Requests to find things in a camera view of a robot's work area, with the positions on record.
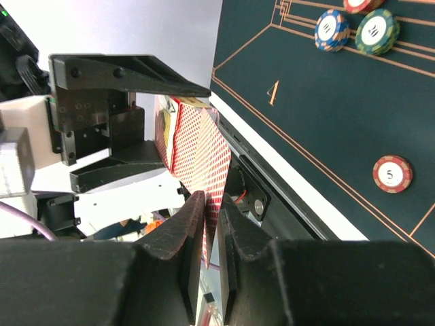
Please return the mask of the red poker chip stack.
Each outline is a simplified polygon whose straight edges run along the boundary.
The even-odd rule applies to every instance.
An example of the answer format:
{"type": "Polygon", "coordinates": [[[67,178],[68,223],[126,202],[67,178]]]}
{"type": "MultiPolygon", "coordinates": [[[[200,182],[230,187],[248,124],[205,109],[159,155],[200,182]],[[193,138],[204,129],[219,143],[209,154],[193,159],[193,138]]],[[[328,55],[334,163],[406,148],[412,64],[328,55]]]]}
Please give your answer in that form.
{"type": "Polygon", "coordinates": [[[403,157],[386,155],[375,162],[372,168],[372,178],[382,191],[397,194],[411,185],[413,169],[403,157]]]}

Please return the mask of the green chips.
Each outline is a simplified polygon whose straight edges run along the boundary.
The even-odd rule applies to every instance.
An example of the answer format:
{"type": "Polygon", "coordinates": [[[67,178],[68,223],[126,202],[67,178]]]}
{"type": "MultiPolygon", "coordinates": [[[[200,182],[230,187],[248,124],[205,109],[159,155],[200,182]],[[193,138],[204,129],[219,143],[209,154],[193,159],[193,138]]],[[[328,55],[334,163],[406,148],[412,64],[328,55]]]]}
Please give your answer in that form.
{"type": "Polygon", "coordinates": [[[400,24],[386,9],[377,9],[361,21],[356,35],[355,46],[363,54],[379,56],[388,52],[400,33],[400,24]]]}

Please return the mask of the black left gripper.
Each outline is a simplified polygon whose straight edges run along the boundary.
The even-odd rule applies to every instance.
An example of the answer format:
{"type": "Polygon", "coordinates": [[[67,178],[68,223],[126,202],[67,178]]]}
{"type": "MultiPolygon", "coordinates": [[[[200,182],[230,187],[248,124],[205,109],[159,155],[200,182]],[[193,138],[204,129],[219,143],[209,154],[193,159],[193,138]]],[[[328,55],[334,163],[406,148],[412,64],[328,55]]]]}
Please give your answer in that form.
{"type": "Polygon", "coordinates": [[[210,89],[154,55],[52,54],[49,64],[56,85],[50,111],[63,164],[103,149],[112,155],[69,173],[71,190],[78,194],[165,168],[154,142],[142,142],[144,108],[125,92],[211,96],[210,89]]]}

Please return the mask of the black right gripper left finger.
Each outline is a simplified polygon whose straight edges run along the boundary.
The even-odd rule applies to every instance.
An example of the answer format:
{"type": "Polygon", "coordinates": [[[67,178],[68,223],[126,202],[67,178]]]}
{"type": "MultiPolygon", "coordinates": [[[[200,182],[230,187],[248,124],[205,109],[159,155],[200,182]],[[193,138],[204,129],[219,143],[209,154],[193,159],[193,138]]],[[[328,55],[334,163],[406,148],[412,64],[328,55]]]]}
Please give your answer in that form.
{"type": "Polygon", "coordinates": [[[205,195],[136,242],[4,240],[2,325],[192,325],[205,195]]]}

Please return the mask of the red playing card deck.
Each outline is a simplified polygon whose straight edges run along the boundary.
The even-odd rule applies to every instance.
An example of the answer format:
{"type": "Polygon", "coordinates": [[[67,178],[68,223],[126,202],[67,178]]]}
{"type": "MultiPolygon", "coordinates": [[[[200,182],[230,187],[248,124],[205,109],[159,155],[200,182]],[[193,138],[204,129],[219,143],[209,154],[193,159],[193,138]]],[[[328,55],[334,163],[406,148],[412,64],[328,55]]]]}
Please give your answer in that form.
{"type": "Polygon", "coordinates": [[[203,191],[211,211],[220,210],[231,150],[217,110],[194,97],[158,95],[154,113],[155,143],[171,174],[190,193],[203,191]]]}

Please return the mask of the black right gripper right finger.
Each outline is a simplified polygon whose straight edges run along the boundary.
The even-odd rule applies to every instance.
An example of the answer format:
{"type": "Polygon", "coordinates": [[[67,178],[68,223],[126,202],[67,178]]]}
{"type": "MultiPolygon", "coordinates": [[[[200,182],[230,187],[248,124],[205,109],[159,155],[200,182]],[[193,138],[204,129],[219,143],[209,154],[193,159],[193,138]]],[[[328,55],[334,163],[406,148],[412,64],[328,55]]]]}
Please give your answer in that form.
{"type": "Polygon", "coordinates": [[[220,209],[225,325],[433,325],[434,260],[392,241],[279,240],[220,209]]]}

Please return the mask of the single red playing card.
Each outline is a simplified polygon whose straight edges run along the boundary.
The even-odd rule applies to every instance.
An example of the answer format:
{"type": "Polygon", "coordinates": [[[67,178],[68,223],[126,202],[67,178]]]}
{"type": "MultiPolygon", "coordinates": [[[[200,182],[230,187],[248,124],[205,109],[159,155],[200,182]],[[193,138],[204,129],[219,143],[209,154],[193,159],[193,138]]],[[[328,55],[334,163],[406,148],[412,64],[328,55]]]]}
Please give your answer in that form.
{"type": "Polygon", "coordinates": [[[203,228],[202,253],[206,268],[211,263],[212,246],[219,219],[224,191],[207,192],[205,195],[205,225],[203,228]]]}

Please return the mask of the red chips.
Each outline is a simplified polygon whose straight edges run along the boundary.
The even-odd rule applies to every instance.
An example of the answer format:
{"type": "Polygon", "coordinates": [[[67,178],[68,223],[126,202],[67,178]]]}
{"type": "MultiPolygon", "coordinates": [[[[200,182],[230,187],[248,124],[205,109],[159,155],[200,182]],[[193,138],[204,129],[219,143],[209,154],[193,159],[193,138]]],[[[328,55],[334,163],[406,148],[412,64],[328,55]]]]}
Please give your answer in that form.
{"type": "Polygon", "coordinates": [[[364,14],[377,9],[384,2],[384,0],[343,0],[343,7],[350,14],[364,14]]]}

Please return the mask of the blue chips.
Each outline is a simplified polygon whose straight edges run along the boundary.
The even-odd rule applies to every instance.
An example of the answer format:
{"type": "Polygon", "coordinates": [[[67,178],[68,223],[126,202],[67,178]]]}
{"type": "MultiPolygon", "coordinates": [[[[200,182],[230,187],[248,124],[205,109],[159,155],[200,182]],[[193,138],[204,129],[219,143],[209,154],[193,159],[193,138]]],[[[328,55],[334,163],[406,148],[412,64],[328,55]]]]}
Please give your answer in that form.
{"type": "Polygon", "coordinates": [[[325,52],[338,52],[347,44],[350,33],[350,23],[339,11],[326,10],[315,25],[315,46],[325,52]]]}

